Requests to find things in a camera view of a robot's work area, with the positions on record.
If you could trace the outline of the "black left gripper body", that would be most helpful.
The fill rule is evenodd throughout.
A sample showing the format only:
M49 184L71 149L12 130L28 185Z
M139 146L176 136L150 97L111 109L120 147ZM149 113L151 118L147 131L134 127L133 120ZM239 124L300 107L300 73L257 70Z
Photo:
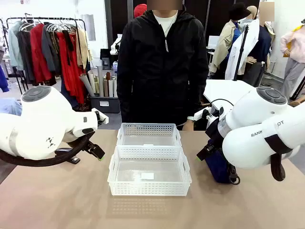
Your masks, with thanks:
M89 141L85 144L83 150L87 153L99 153L99 146Z

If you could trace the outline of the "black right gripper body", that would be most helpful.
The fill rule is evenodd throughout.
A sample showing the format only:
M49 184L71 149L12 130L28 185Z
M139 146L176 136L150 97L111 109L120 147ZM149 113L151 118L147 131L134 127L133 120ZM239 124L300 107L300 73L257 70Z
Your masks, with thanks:
M216 148L221 148L224 137L218 130L219 118L216 118L206 129L205 133L210 138L208 145L213 145Z

